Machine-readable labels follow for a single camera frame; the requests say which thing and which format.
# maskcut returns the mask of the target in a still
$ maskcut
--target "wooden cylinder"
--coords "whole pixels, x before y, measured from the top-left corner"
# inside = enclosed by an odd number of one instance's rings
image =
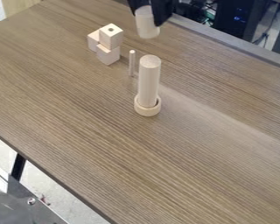
[[[160,33],[160,28],[155,26],[150,5],[140,7],[135,11],[136,28],[142,39],[153,39]]]
[[[136,64],[136,51],[129,51],[129,76],[134,76]]]
[[[157,104],[161,63],[155,55],[145,55],[140,59],[138,103],[144,108],[153,108]]]

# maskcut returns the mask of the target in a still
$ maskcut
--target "table leg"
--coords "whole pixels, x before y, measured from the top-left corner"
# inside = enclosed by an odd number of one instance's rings
[[[25,168],[25,158],[17,154],[17,157],[14,161],[14,165],[12,168],[11,176],[17,181],[19,181],[22,177],[24,168]]]

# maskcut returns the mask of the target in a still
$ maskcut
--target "wooden cube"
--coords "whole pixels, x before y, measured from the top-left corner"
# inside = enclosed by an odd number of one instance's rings
[[[120,59],[120,46],[109,50],[105,46],[99,44],[96,47],[96,56],[103,64],[109,66]]]
[[[123,43],[123,30],[115,24],[108,24],[100,29],[100,44],[113,50]]]
[[[96,47],[100,44],[100,30],[88,34],[87,41],[89,49],[93,52],[96,52]]]

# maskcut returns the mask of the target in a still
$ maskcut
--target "wooden block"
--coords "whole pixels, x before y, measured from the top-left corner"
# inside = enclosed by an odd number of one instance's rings
[[[96,52],[97,45],[100,44],[100,31],[94,31],[87,35],[88,47],[91,51]]]
[[[102,63],[109,66],[120,59],[120,46],[109,50],[105,46],[99,44],[96,47],[96,56]]]
[[[123,43],[123,30],[115,24],[108,24],[100,29],[100,43],[113,50]]]

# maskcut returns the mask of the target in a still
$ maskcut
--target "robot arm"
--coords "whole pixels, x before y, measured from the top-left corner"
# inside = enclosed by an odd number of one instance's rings
[[[151,5],[154,22],[156,26],[162,25],[168,18],[172,16],[174,0],[128,0],[129,7],[135,15],[138,8]]]

